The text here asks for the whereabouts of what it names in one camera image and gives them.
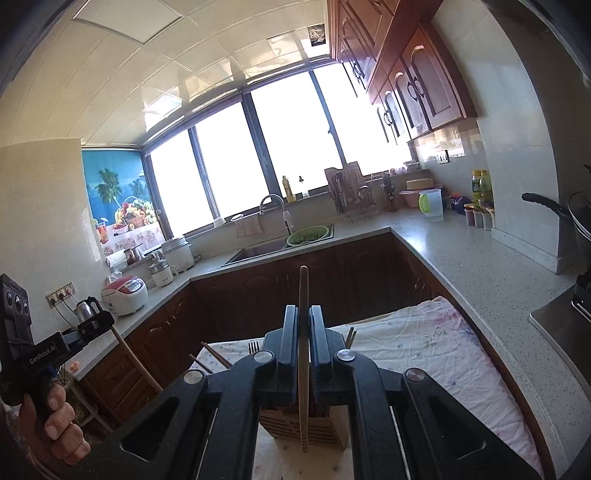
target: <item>fork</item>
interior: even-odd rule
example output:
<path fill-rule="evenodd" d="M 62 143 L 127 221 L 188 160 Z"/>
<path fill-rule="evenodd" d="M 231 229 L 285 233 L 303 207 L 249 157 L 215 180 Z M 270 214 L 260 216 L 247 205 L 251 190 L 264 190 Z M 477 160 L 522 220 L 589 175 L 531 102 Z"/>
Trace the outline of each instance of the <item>fork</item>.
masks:
<path fill-rule="evenodd" d="M 261 348 L 258 346 L 258 340 L 256 342 L 248 342 L 248 354 L 252 355 L 253 353 L 256 353 L 260 350 Z"/>

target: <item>green colander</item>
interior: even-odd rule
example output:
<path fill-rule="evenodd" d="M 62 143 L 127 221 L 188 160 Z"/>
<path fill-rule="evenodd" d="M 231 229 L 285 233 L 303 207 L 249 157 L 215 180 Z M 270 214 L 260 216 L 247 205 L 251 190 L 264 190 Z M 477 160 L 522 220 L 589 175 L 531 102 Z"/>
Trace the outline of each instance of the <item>green colander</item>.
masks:
<path fill-rule="evenodd" d="M 328 236 L 329 229 L 325 226 L 309 226 L 298 230 L 296 233 L 292 233 L 287 237 L 287 245 L 290 247 L 297 247 L 299 245 L 310 244 L 322 240 L 325 236 Z"/>

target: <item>faucet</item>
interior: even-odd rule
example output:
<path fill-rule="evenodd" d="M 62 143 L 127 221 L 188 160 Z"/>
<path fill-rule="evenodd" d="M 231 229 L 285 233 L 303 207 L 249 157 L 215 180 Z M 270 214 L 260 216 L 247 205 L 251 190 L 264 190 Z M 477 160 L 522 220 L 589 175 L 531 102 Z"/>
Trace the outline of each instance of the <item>faucet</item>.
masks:
<path fill-rule="evenodd" d="M 287 208 L 285 208 L 285 202 L 283 201 L 283 199 L 279 195 L 277 195 L 275 193 L 271 193 L 271 194 L 263 197 L 263 199 L 261 200 L 261 205 L 259 207 L 259 215 L 265 214 L 265 210 L 263 210 L 263 206 L 262 206 L 262 204 L 265 202 L 265 200 L 271 199 L 271 203 L 273 203 L 273 198 L 276 198 L 277 200 L 279 200 L 279 203 L 281 204 L 281 209 L 283 210 L 283 221 L 285 222 L 285 227 L 287 228 L 287 232 L 291 235 L 290 228 L 294 227 L 294 222 L 291 219 L 291 215 L 287 211 Z"/>

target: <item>finger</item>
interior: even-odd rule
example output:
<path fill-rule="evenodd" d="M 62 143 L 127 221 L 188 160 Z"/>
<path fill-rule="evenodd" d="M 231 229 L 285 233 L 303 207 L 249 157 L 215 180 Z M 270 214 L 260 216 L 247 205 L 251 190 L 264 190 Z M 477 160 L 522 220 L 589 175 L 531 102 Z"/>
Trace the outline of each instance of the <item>finger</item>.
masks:
<path fill-rule="evenodd" d="M 66 458 L 64 458 L 64 461 L 68 465 L 74 465 L 75 463 L 78 463 L 80 460 L 82 460 L 89 453 L 90 445 L 88 445 L 88 442 L 86 440 L 82 440 L 80 446 L 76 450 L 74 450 L 73 453 L 69 454 Z"/>
<path fill-rule="evenodd" d="M 45 433 L 52 440 L 56 440 L 68 425 L 74 420 L 74 409 L 69 403 L 64 403 L 60 409 L 49 415 L 45 422 Z"/>
<path fill-rule="evenodd" d="M 52 411 L 59 410 L 66 403 L 66 390 L 59 383 L 54 383 L 47 394 L 47 405 Z"/>
<path fill-rule="evenodd" d="M 18 423 L 21 432 L 28 433 L 35 430 L 35 422 L 37 421 L 37 410 L 33 399 L 29 394 L 25 394 L 22 399 L 21 409 L 18 411 Z"/>
<path fill-rule="evenodd" d="M 60 460 L 70 456 L 74 453 L 82 444 L 84 436 L 82 435 L 82 429 L 78 425 L 71 423 L 68 428 L 65 429 L 64 433 L 53 442 L 51 445 L 51 452 Z"/>

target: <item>pan handle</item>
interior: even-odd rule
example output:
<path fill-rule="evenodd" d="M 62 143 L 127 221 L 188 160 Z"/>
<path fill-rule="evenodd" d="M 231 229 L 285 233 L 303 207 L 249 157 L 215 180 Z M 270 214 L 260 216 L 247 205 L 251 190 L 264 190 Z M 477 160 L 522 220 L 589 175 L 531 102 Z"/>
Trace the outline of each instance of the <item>pan handle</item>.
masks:
<path fill-rule="evenodd" d="M 544 205 L 552 210 L 556 215 L 560 217 L 561 220 L 564 220 L 569 225 L 574 225 L 573 223 L 573 216 L 570 214 L 569 209 L 563 207 L 559 203 L 555 202 L 548 197 L 544 197 L 543 195 L 538 195 L 537 193 L 523 193 L 521 195 L 521 199 L 525 200 L 526 202 L 532 203 L 539 203 L 540 205 Z"/>

